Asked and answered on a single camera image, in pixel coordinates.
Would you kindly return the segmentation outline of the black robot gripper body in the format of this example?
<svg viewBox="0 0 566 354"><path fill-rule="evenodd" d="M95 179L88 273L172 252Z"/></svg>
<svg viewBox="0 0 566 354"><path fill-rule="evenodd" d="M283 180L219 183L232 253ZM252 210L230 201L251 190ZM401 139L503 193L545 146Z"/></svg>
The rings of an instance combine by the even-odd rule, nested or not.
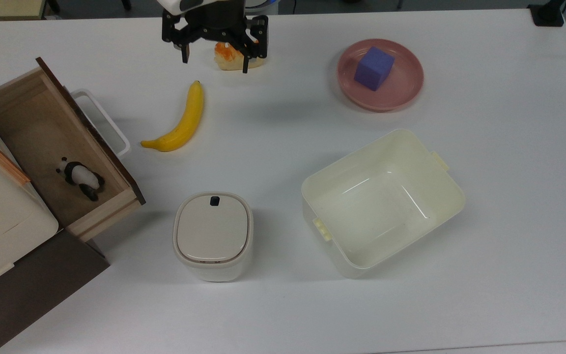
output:
<svg viewBox="0 0 566 354"><path fill-rule="evenodd" d="M245 49L245 1L244 0L185 0L184 18L188 36L184 49L202 38L216 42L234 42L234 48Z"/></svg>

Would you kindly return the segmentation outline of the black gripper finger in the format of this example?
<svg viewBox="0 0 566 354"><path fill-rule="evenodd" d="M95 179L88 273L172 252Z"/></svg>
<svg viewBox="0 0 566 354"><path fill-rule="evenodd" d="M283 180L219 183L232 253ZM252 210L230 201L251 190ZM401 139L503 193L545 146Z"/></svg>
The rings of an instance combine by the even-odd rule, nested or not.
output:
<svg viewBox="0 0 566 354"><path fill-rule="evenodd" d="M182 18L184 18L183 14L163 11L161 37L164 42L172 43L177 50L180 50L182 62L188 63L190 58L189 25L183 29L176 28Z"/></svg>
<svg viewBox="0 0 566 354"><path fill-rule="evenodd" d="M269 53L269 17L265 14L240 22L236 49L242 54L242 72L249 71L252 59L265 59Z"/></svg>

